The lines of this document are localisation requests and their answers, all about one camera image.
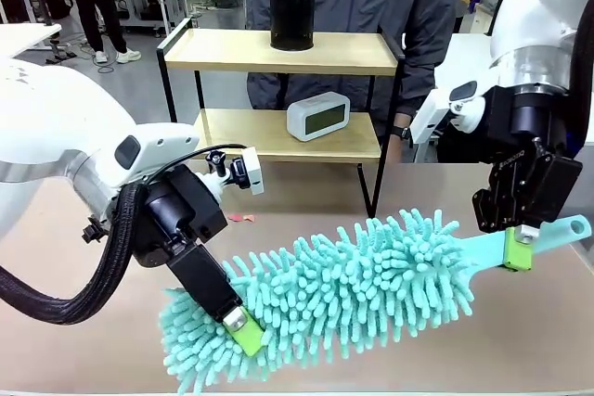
black metal frame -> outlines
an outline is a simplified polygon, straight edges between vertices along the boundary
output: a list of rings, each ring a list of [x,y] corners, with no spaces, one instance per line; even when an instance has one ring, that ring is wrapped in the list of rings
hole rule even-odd
[[[193,28],[192,19],[184,19],[169,36],[157,47],[157,61],[159,62],[159,70],[161,72],[161,78],[163,82],[163,88],[165,90],[165,99],[167,100],[167,108],[169,109],[169,117],[172,122],[177,122],[177,115],[175,113],[174,95],[171,89],[171,83],[169,81],[169,73],[167,71],[167,64],[165,63],[165,55],[167,52],[179,41],[186,30]],[[378,165],[378,172],[375,179],[375,185],[373,188],[373,200],[369,198],[368,185],[365,179],[365,173],[363,172],[363,164],[357,164],[357,173],[359,176],[359,183],[361,184],[361,191],[363,192],[363,199],[365,200],[365,208],[369,218],[373,218],[376,215],[378,204],[380,202],[381,182],[383,179],[383,172],[385,170],[386,159],[388,157],[388,146],[390,145],[390,136],[394,133],[394,119],[396,117],[398,107],[398,97],[400,95],[400,86],[402,83],[402,70],[404,68],[405,55],[400,45],[396,40],[378,29],[378,33],[381,34],[383,40],[388,45],[388,48],[394,55],[398,62],[396,73],[394,74],[394,84],[392,87],[392,94],[390,97],[390,107],[388,108],[388,121],[386,122],[386,129],[381,139],[381,154],[380,163]],[[202,81],[200,78],[200,71],[194,70],[194,78],[196,79],[196,89],[198,91],[198,102],[200,109],[205,109],[204,105],[204,93],[202,92]],[[277,93],[277,109],[281,109],[285,101],[287,89],[289,85],[289,74],[279,73],[278,80],[280,88]],[[369,88],[368,98],[365,105],[365,111],[371,112],[371,103],[373,100],[373,92],[375,88],[375,76],[369,77]]]

black cup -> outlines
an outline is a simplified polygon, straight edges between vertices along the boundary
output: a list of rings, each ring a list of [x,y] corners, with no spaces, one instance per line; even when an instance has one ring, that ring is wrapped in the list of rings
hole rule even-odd
[[[314,46],[316,0],[270,0],[270,45],[301,51]]]

teal handle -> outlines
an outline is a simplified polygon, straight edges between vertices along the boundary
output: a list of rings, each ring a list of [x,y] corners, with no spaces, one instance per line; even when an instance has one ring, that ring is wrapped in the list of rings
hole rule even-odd
[[[539,254],[591,235],[592,227],[583,215],[561,218],[540,226],[540,236],[533,251],[534,254]],[[466,270],[470,275],[503,264],[505,231],[460,239],[458,242],[464,248],[464,257],[476,263]]]

black bag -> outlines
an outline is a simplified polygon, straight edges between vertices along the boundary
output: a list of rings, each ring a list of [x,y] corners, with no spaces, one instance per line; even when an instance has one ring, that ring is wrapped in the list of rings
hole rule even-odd
[[[52,19],[64,19],[71,13],[73,5],[72,0],[45,0],[47,3],[47,9]]]

clock screen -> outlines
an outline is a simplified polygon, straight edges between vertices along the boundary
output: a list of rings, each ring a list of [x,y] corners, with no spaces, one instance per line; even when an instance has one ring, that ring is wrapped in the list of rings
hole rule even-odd
[[[315,115],[305,118],[305,134],[312,134],[318,130],[325,129],[331,125],[338,124],[344,120],[345,105],[334,107],[332,109],[320,111]]]

